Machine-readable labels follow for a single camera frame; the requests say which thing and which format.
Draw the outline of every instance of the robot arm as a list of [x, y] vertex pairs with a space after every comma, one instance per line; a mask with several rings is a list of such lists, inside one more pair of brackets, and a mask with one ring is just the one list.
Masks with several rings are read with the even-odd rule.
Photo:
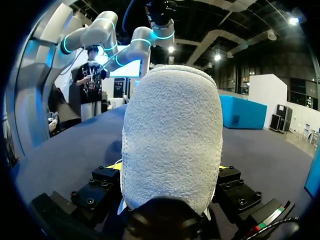
[[118, 52], [116, 24], [118, 16], [113, 11], [100, 13], [90, 26], [85, 26], [66, 35], [61, 41], [61, 51], [71, 54], [87, 46], [101, 45], [108, 56]]
[[97, 73], [103, 69], [110, 73], [132, 61], [146, 59], [151, 46], [167, 47], [174, 43], [175, 29], [172, 19], [162, 26], [152, 22], [151, 27], [152, 29], [145, 26], [136, 28], [133, 32], [130, 45], [109, 59]]
[[71, 54], [81, 47], [101, 45], [110, 59], [97, 71], [97, 74], [106, 70], [109, 75], [110, 72], [132, 61], [146, 59], [151, 46], [167, 47], [174, 43], [174, 21], [164, 14], [170, 4], [170, 1], [162, 2], [160, 5], [153, 1], [149, 6], [150, 18], [154, 19], [151, 23], [152, 29], [144, 26], [136, 28], [130, 45], [121, 52], [118, 52], [115, 31], [118, 16], [113, 11], [100, 13], [90, 26], [82, 27], [65, 36], [60, 44], [61, 51], [64, 54]]

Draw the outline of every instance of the black t-shirt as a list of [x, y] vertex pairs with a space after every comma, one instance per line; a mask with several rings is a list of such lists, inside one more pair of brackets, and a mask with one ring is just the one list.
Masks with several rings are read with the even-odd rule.
[[74, 81], [82, 80], [84, 77], [91, 75], [92, 79], [86, 84], [80, 85], [80, 101], [81, 104], [93, 103], [102, 100], [102, 80], [106, 78], [106, 71], [97, 74], [101, 65], [89, 67], [88, 63], [82, 65]]

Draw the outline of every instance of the ceiling light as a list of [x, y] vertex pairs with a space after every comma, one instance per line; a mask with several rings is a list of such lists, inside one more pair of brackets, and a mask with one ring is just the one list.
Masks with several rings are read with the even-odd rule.
[[169, 51], [170, 54], [172, 54], [175, 51], [175, 48], [173, 46], [170, 46], [168, 48], [168, 51]]
[[220, 59], [221, 59], [221, 55], [220, 54], [215, 55], [214, 60], [216, 62], [219, 61]]
[[291, 17], [289, 19], [289, 24], [292, 26], [296, 26], [296, 25], [298, 25], [298, 23], [299, 23], [299, 18], [297, 18], [297, 17]]

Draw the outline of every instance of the yellow part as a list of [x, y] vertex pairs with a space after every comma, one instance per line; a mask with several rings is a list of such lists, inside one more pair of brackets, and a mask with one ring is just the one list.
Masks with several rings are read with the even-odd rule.
[[[119, 162], [119, 163], [117, 163], [117, 164], [114, 166], [114, 169], [121, 170], [121, 166], [122, 166], [122, 162]], [[220, 169], [226, 169], [227, 167], [225, 167], [225, 166], [220, 166], [219, 168], [220, 168]]]

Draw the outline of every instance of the face mask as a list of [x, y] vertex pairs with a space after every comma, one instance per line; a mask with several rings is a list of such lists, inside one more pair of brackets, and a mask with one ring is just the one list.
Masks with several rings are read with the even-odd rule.
[[92, 60], [92, 61], [88, 61], [88, 65], [89, 67], [97, 67], [99, 65], [99, 63], [97, 63], [95, 60]]

